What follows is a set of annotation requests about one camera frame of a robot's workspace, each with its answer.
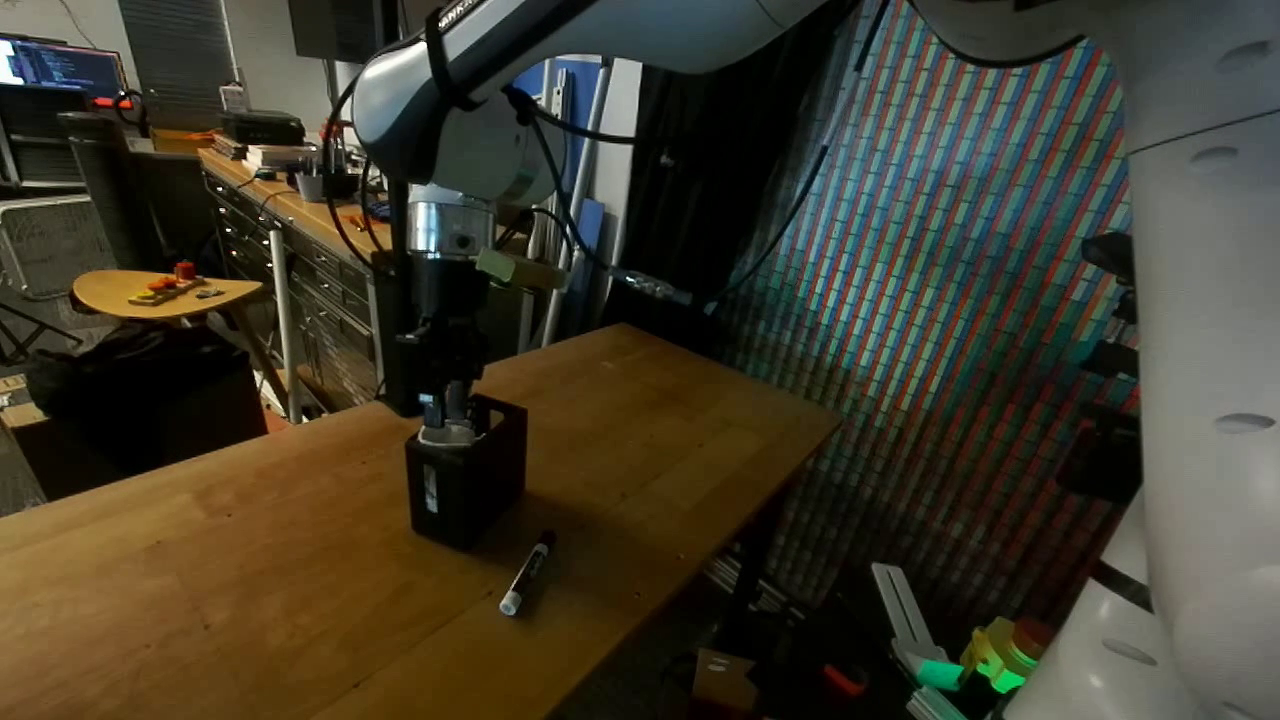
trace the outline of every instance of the marker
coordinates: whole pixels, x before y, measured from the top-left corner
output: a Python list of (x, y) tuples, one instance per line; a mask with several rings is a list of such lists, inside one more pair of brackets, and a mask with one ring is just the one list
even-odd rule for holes
[(525, 602), (534, 596), (537, 589), (537, 576), (547, 570), (552, 560), (552, 548), (558, 548), (558, 533), (545, 533), (534, 554), (525, 558), (522, 574), (511, 576), (506, 602), (495, 605), (495, 614), (506, 618), (522, 618)]

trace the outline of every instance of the wooden tabletop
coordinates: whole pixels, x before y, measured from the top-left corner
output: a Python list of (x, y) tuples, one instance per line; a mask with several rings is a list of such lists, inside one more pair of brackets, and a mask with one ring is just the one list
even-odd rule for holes
[(74, 280), (74, 296), (83, 307), (93, 307), (100, 315), (115, 315), (115, 322), (184, 322), (184, 315), (231, 307), (245, 296), (263, 290), (259, 280), (205, 275), (201, 283), (191, 283), (190, 294), (179, 294), (165, 306), (138, 306), (165, 275), (170, 272), (128, 272), (128, 268), (80, 272)]
[[(368, 404), (0, 520), (0, 715), (547, 715), (825, 444), (834, 415), (636, 327), (492, 366), (529, 495), (408, 533)], [(525, 620), (495, 602), (558, 529)]]
[[(294, 223), (298, 232), (337, 248), (339, 255), (350, 255), (350, 245), (337, 236), (328, 206), (309, 206), (298, 196), (294, 184), (285, 180), (255, 180), (245, 163), (236, 163), (231, 155), (219, 155), (211, 148), (201, 148), (201, 163), (219, 177), (223, 184), (231, 184), (236, 193), (245, 193), (248, 200), (255, 200), (259, 209), (267, 209), (274, 216), (279, 216), (285, 223)], [(378, 248), (393, 248), (393, 229), (388, 223), (373, 223), (373, 236), (362, 222), (358, 206), (339, 206), (337, 209), (339, 223), (350, 229), (350, 240), (373, 255)]]

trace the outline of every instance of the white robot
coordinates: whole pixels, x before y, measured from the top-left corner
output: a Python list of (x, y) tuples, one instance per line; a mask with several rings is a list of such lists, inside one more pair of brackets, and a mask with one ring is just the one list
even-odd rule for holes
[[(425, 40), (363, 68), (353, 119), (393, 180), (522, 200), (537, 193), (537, 159), (501, 101), (522, 68), (597, 51), (712, 74), (813, 9), (820, 0), (458, 0)], [(1090, 583), (1004, 715), (1280, 715), (1280, 0), (915, 9), (960, 55), (1024, 59), (1090, 34), (1125, 78), (1145, 494), (1105, 560), (1150, 583), (1154, 614)], [(442, 265), (442, 248), (402, 240), (395, 254)], [(471, 366), (416, 394), (449, 410), (468, 379)]]

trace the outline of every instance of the pen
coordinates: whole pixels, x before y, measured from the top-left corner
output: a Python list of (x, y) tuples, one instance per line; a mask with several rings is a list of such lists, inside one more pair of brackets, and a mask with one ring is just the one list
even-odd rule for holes
[(495, 614), (506, 618), (522, 618), (537, 576), (547, 570), (552, 560), (552, 548), (558, 548), (558, 533), (545, 533), (534, 554), (525, 558), (522, 574), (511, 576), (506, 602), (495, 605)]

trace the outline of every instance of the patterned wall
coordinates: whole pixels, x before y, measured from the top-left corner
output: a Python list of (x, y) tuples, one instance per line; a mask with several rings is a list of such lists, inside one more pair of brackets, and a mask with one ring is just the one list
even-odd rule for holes
[(1117, 306), (1076, 248), (1128, 229), (1117, 74), (1090, 45), (971, 68), (904, 0), (878, 9), (845, 34), (761, 229), (825, 140), (834, 155), (730, 306), (731, 366), (845, 413), (775, 576), (820, 602), (845, 564), (899, 560), (949, 620), (1058, 620), (1117, 520), (1061, 494), (1058, 464), (1081, 404), (1137, 398), (1076, 367)]

